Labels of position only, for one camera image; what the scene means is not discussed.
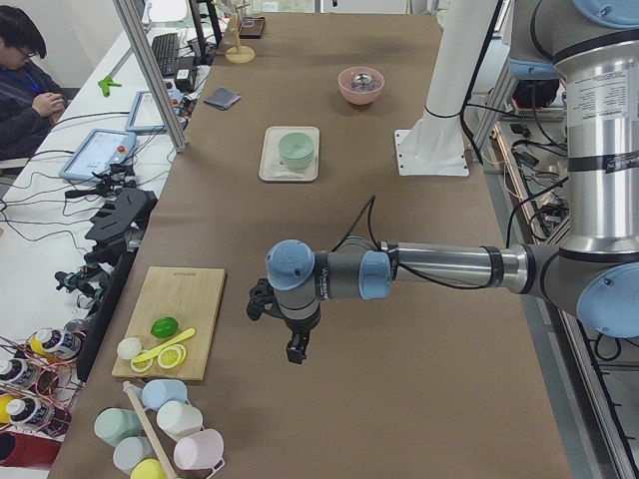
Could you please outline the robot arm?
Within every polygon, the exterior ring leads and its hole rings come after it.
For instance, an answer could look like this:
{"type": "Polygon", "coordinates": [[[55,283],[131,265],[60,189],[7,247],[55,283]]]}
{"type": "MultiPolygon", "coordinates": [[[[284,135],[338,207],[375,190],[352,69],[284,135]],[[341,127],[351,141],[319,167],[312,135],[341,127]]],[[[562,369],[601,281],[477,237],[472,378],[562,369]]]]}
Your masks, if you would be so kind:
{"type": "Polygon", "coordinates": [[[456,247],[359,239],[331,250],[287,239],[252,288],[251,319],[291,331],[302,363],[323,301],[381,298],[396,279],[461,289],[504,287],[542,298],[615,338],[638,333],[638,5],[634,1],[518,1],[513,65],[564,79],[570,231],[558,245],[456,247]]]}

